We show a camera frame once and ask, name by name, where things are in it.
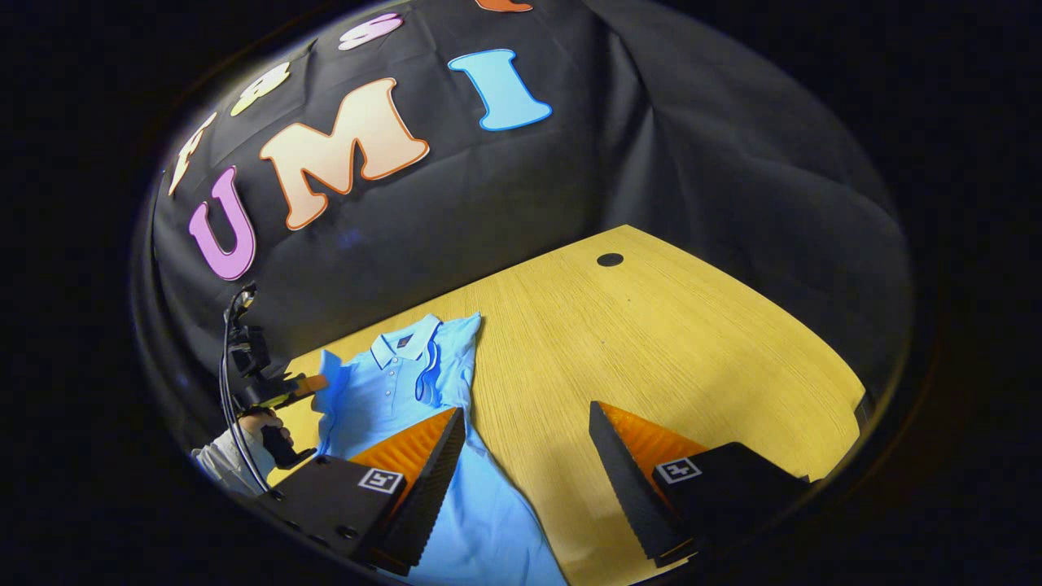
person's hand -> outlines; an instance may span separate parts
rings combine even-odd
[[[290,437],[290,430],[282,426],[282,420],[275,417],[275,412],[271,409],[267,410],[267,413],[254,413],[253,415],[247,415],[239,420],[240,424],[243,426],[243,431],[253,436],[257,441],[264,441],[264,436],[260,434],[260,428],[265,425],[272,425],[278,428],[279,433],[286,438],[286,441],[293,445],[293,438]]]

white sleeve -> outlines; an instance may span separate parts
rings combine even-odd
[[[253,463],[256,464],[262,477],[267,479],[268,473],[275,468],[275,459],[265,448],[262,439],[246,430],[243,430],[243,436],[246,438],[246,447],[253,457]],[[231,430],[225,430],[205,447],[193,449],[192,457],[203,472],[221,487],[247,496],[255,496],[263,492],[250,474],[249,467],[239,456]]]

polo shirt collar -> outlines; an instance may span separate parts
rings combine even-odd
[[[427,347],[427,342],[430,342],[430,339],[433,338],[435,331],[438,329],[441,323],[442,320],[431,314],[427,314],[426,317],[404,329],[390,334],[380,334],[373,341],[373,345],[370,346],[369,351],[377,366],[380,367],[380,370],[383,370],[394,357],[406,360],[419,360],[423,356],[423,350]],[[405,336],[412,336],[408,339],[408,343],[402,348],[396,347],[398,340]]]

wooden table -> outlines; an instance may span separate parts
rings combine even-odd
[[[604,267],[597,258],[624,257]],[[704,262],[629,226],[565,246],[325,346],[345,362],[428,313],[483,316],[475,429],[528,498],[573,586],[632,584],[673,566],[644,557],[588,433],[603,400],[708,447],[741,441],[811,481],[858,437],[864,388],[780,308]],[[318,372],[319,350],[290,364]],[[297,448],[319,415],[279,411]],[[277,483],[290,472],[275,470]]]

blue polo shirt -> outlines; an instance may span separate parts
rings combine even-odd
[[[329,385],[316,393],[315,408],[323,414],[319,454],[347,460],[440,411],[463,408],[466,443],[420,563],[404,580],[417,586],[564,585],[531,507],[471,426],[480,323],[479,313],[445,323],[427,315],[378,336],[347,364],[323,350],[319,370]]]

